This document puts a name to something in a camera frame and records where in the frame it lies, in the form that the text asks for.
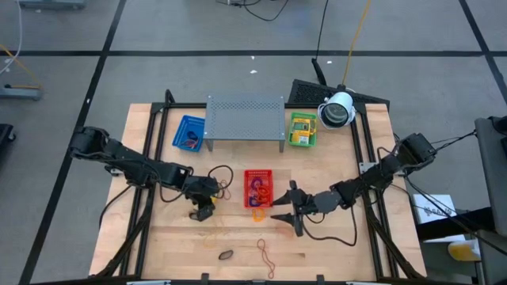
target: wooden tabletop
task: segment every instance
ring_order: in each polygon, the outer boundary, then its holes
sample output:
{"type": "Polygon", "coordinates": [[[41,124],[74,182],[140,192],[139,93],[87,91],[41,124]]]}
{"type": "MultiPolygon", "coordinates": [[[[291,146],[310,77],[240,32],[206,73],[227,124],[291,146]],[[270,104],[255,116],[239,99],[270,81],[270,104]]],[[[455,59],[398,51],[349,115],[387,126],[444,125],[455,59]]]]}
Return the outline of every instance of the wooden tabletop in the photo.
{"type": "MultiPolygon", "coordinates": [[[[122,138],[125,146],[142,152],[150,107],[150,104],[131,105],[122,138]]],[[[395,142],[386,106],[370,104],[367,105],[367,110],[375,148],[392,148],[395,142]]],[[[292,112],[314,113],[315,110],[287,109],[287,129],[292,112]]],[[[375,280],[362,199],[358,199],[353,208],[358,230],[355,247],[348,247],[336,241],[314,241],[306,234],[296,237],[287,223],[270,218],[255,222],[251,210],[243,207],[245,169],[272,169],[275,199],[288,189],[289,180],[296,180],[298,186],[307,193],[318,193],[338,181],[357,177],[356,157],[349,127],[330,131],[318,122],[315,147],[294,147],[286,142],[283,153],[278,150],[278,142],[251,141],[215,142],[213,152],[202,146],[199,153],[193,153],[180,150],[171,144],[183,115],[204,118],[205,109],[169,110],[162,160],[192,166],[195,174],[201,176],[207,175],[216,165],[229,165],[234,170],[234,181],[229,187],[231,199],[219,200],[213,216],[203,222],[197,222],[188,217],[188,213],[193,209],[189,200],[179,199],[167,204],[158,198],[157,193],[144,262],[144,279],[200,279],[203,272],[209,273],[210,279],[268,279],[269,269],[257,248],[257,240],[263,238],[269,259],[276,265],[275,280],[311,281],[315,280],[317,274],[323,274],[326,281],[375,280]],[[233,257],[219,260],[219,254],[229,249],[234,250],[233,257]]],[[[357,119],[363,155],[366,158],[361,122],[360,118],[357,119]]],[[[151,154],[154,153],[159,120],[160,116],[155,124],[151,154]]],[[[213,175],[219,180],[228,180],[230,176],[226,170],[216,171],[213,175]]],[[[400,178],[395,178],[394,184],[405,188],[404,181],[400,178]]],[[[124,178],[114,177],[108,199],[124,188],[124,178]]],[[[163,195],[170,199],[175,197],[177,192],[164,189],[163,195]]],[[[127,193],[105,214],[90,274],[99,272],[124,241],[133,196],[134,191],[127,193]]],[[[384,199],[393,241],[415,269],[425,275],[407,194],[389,187],[384,199]]],[[[265,213],[268,216],[290,211],[291,207],[287,205],[267,209],[265,213]]],[[[306,226],[314,236],[337,236],[346,241],[353,240],[350,210],[338,208],[327,215],[323,223],[314,225],[306,222],[306,226]]],[[[379,247],[383,257],[384,275],[389,276],[385,248],[380,239],[379,247]]],[[[137,249],[136,243],[132,249],[129,273],[134,271],[137,249]]]]}

